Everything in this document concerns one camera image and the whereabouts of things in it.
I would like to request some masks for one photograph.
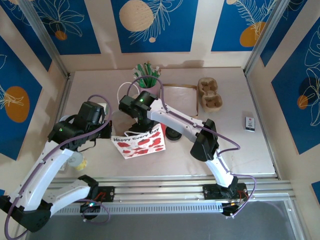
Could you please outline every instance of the table surface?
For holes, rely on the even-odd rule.
[[[217,93],[222,97],[223,105],[220,111],[214,113],[205,113],[199,106],[198,119],[212,119],[220,134],[241,146],[241,150],[223,154],[230,170],[238,174],[274,177],[275,169],[241,68],[163,69],[160,79],[164,84],[197,85],[199,79],[204,77],[216,79]],[[132,70],[77,71],[64,114],[76,114],[92,94],[106,96],[115,111],[118,109],[119,86],[132,80]],[[120,99],[126,93],[127,86],[119,91]],[[255,132],[245,130],[245,117],[255,118]],[[222,139],[218,143],[221,150],[233,147]],[[205,163],[190,155],[192,145],[185,137],[177,142],[166,139],[165,151],[125,160],[109,139],[98,139],[96,147],[83,152],[88,160],[84,170],[77,171],[67,166],[56,177],[77,178],[84,174],[94,178],[211,175]],[[81,148],[89,146],[92,146],[92,142]]]

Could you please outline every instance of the beige circle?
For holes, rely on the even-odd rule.
[[[226,0],[226,3],[229,5],[235,4],[238,0]]]
[[[18,5],[19,0],[8,0],[9,2]]]
[[[150,43],[154,43],[155,41],[156,41],[156,39],[155,39],[154,37],[150,37],[150,38],[149,38],[149,42],[150,42]]]
[[[131,32],[146,30],[154,22],[151,8],[141,0],[126,2],[119,12],[120,22]]]

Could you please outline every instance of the small box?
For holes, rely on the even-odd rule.
[[[245,117],[245,130],[250,132],[256,131],[255,119],[253,117]]]

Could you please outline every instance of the black round object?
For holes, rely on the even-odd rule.
[[[165,129],[165,136],[171,141],[177,141],[182,137],[182,134],[167,126]]]

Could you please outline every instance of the purple cable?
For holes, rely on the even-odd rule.
[[[110,213],[109,213],[109,210],[108,210],[108,208],[106,207],[106,206],[104,206],[101,202],[98,202],[98,201],[95,201],[95,200],[91,200],[91,199],[80,199],[80,200],[77,200],[77,202],[91,202],[91,203],[94,203],[94,204],[97,204],[97,205],[99,205],[100,207],[102,207],[105,211],[106,211],[106,213],[108,214],[108,219],[107,220],[105,220],[105,221],[102,221],[102,222],[94,222],[94,221],[88,221],[88,223],[90,223],[90,224],[95,224],[95,225],[103,225],[103,224],[106,224],[107,222],[109,222],[110,221]],[[83,217],[83,219],[85,219],[85,211],[83,211],[83,213],[82,213],[82,217]]]
[[[99,132],[100,130],[102,130],[105,126],[107,126],[107,124],[110,122],[111,120],[111,113],[112,113],[112,107],[111,107],[111,104],[109,102],[108,99],[106,99],[104,96],[102,95],[99,95],[99,94],[94,94],[94,95],[91,95],[89,98],[88,98],[88,101],[90,99],[92,99],[93,97],[99,97],[99,98],[102,98],[103,100],[105,100],[105,102],[108,104],[109,106],[109,116],[108,116],[108,119],[106,120],[106,122],[104,124],[102,124],[100,127],[98,127],[97,129],[91,131],[91,132],[88,132],[88,133],[85,133],[85,134],[82,134],[82,135],[79,135],[79,136],[75,136],[73,138],[70,138],[68,140],[65,140],[64,142],[60,143],[58,146],[56,146],[54,149],[52,149],[47,155],[45,155],[45,157],[42,159],[43,160],[43,163],[39,163],[35,169],[32,171],[32,173],[30,174],[30,176],[28,177],[28,179],[25,181],[25,183],[23,184],[23,186],[21,187],[20,191],[19,191],[19,195],[21,196],[23,194],[23,192],[25,191],[25,189],[27,188],[27,186],[29,185],[29,183],[31,182],[31,180],[34,178],[34,176],[37,174],[37,172],[39,171],[40,167],[44,164],[45,161],[48,160],[48,158],[55,152],[57,151],[59,148],[61,148],[62,146],[72,142],[72,141],[75,141],[75,140],[79,140],[79,139],[82,139],[82,138],[85,138],[85,137],[88,137],[88,136],[91,136],[92,134],[95,134],[97,132]],[[14,207],[17,205],[17,202],[19,201],[20,197],[16,197],[8,211],[8,214],[5,218],[5,223],[4,223],[4,235],[6,237],[7,240],[17,240],[21,237],[23,237],[27,232],[28,230],[24,231],[20,236],[17,236],[17,237],[10,237],[9,235],[9,220],[10,220],[10,217],[11,217],[11,214],[14,210]]]
[[[168,110],[167,105],[166,105],[166,103],[165,103],[164,85],[163,85],[162,81],[161,81],[159,78],[155,77],[155,76],[146,75],[146,76],[140,76],[140,77],[138,77],[137,79],[135,79],[135,80],[130,84],[130,86],[129,86],[129,88],[128,88],[128,91],[126,92],[126,94],[129,95],[129,91],[130,91],[130,88],[132,87],[132,85],[133,85],[135,82],[137,82],[137,81],[139,81],[140,79],[143,79],[143,78],[153,78],[153,79],[156,79],[156,80],[160,83],[160,86],[161,86],[161,102],[162,102],[163,108],[164,108],[169,114],[171,114],[171,115],[173,115],[173,116],[175,116],[175,117],[183,120],[184,122],[187,122],[187,123],[189,123],[189,124],[191,124],[191,125],[194,125],[194,122],[192,122],[191,120],[186,119],[185,117],[180,116],[179,114]],[[237,144],[236,142],[232,141],[231,139],[229,139],[229,138],[221,135],[220,133],[217,133],[217,132],[215,132],[215,131],[213,131],[213,130],[211,130],[211,129],[208,129],[208,128],[204,127],[204,126],[200,126],[200,125],[196,124],[195,127],[196,127],[196,128],[199,128],[199,129],[202,129],[202,130],[205,130],[205,131],[207,131],[207,132],[209,132],[209,133],[211,133],[211,134],[213,134],[213,135],[216,135],[216,136],[218,136],[218,137],[220,137],[220,138],[228,141],[229,143],[235,145],[236,148],[228,148],[228,149],[222,150],[222,151],[220,151],[220,152],[218,152],[218,153],[216,154],[216,155],[217,155],[217,158],[218,158],[218,160],[219,160],[219,162],[220,162],[220,164],[222,165],[223,169],[226,171],[227,174],[230,173],[230,175],[235,176],[235,177],[239,177],[239,178],[251,178],[251,179],[253,179],[253,181],[254,181],[254,186],[253,186],[253,189],[252,189],[251,194],[249,195],[247,201],[245,201],[245,203],[233,214],[232,217],[234,218],[234,217],[244,208],[244,206],[247,205],[249,199],[251,199],[252,195],[254,194],[254,192],[255,192],[255,190],[256,190],[257,181],[256,181],[256,179],[255,179],[253,176],[251,176],[251,175],[244,175],[244,174],[235,174],[235,173],[232,173],[231,171],[229,171],[229,170],[227,169],[227,167],[224,165],[224,163],[222,162],[222,160],[221,160],[221,158],[220,158],[221,154],[223,154],[223,153],[226,153],[226,152],[229,152],[229,151],[240,150],[240,145],[239,145],[239,144]]]

